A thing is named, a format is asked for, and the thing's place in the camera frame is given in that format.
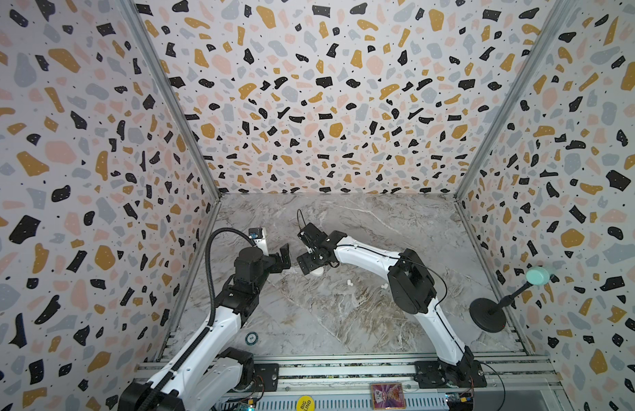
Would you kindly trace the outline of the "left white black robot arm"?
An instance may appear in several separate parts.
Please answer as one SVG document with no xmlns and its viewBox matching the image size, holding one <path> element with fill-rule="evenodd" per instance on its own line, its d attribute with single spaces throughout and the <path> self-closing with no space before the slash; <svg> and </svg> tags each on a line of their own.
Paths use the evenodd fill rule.
<svg viewBox="0 0 635 411">
<path fill-rule="evenodd" d="M 259 306 L 269 275 L 292 265 L 288 243 L 277 253 L 258 246 L 244 248 L 235 259 L 233 284 L 216 297 L 214 318 L 207 318 L 173 359 L 146 383 L 124 390 L 119 410 L 209 410 L 233 389 L 252 385 L 252 354 L 229 348 Z"/>
</svg>

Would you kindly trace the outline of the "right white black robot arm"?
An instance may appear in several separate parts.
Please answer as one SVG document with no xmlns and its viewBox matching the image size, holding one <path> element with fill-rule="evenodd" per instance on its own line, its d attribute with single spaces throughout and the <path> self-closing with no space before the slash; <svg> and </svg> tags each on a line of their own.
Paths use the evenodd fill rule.
<svg viewBox="0 0 635 411">
<path fill-rule="evenodd" d="M 327 265 L 345 264 L 386 279 L 396 306 L 413 315 L 430 337 L 442 369 L 456 378 L 470 378 L 474 355 L 447 321 L 432 271 L 415 251 L 375 248 L 341 231 L 326 234 L 315 224 L 301 228 L 298 238 L 307 248 L 297 258 L 303 274 L 317 276 Z"/>
</svg>

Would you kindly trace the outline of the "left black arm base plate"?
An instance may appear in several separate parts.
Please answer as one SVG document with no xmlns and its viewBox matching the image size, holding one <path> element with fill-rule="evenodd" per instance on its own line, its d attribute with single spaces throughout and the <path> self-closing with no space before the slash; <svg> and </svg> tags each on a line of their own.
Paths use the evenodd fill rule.
<svg viewBox="0 0 635 411">
<path fill-rule="evenodd" d="M 222 361 L 213 366 L 207 377 L 211 382 L 210 387 L 215 387 L 219 394 L 275 392 L 279 382 L 279 365 L 244 365 L 238 361 Z"/>
</svg>

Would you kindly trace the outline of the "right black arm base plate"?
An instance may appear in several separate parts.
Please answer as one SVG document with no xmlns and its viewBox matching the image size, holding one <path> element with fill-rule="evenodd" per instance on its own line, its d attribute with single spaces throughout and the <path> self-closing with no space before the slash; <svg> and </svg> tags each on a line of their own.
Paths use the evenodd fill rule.
<svg viewBox="0 0 635 411">
<path fill-rule="evenodd" d="M 413 379 L 420 389 L 487 387 L 484 372 L 478 361 L 460 361 L 451 365 L 443 361 L 416 361 Z"/>
</svg>

